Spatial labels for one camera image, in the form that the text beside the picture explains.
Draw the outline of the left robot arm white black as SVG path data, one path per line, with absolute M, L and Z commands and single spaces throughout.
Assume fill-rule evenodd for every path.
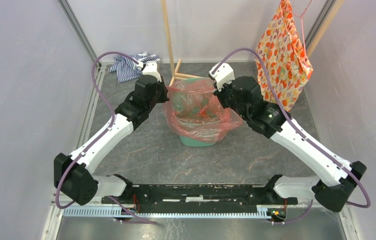
M 169 100 L 167 92 L 161 76 L 141 76 L 134 91 L 96 134 L 69 155 L 60 153 L 55 157 L 54 186 L 57 192 L 80 206 L 93 198 L 107 196 L 113 196 L 121 204 L 128 203 L 133 191 L 127 187 L 130 184 L 127 179 L 119 175 L 94 176 L 93 173 L 107 154 L 149 117 L 157 103 Z

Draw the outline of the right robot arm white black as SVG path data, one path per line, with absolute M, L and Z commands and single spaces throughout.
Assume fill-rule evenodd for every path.
M 274 175 L 267 183 L 265 199 L 277 204 L 283 199 L 314 200 L 332 212 L 340 212 L 366 171 L 360 161 L 349 162 L 307 133 L 279 105 L 265 101 L 253 77 L 213 81 L 213 94 L 223 108 L 237 113 L 256 133 L 283 146 L 305 163 L 312 177 Z

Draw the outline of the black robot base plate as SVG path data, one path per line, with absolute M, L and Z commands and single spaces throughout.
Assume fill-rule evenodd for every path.
M 296 205 L 268 186 L 253 184 L 139 184 L 125 189 L 116 200 L 139 207 L 139 213 L 218 214 L 253 213 L 256 207 Z

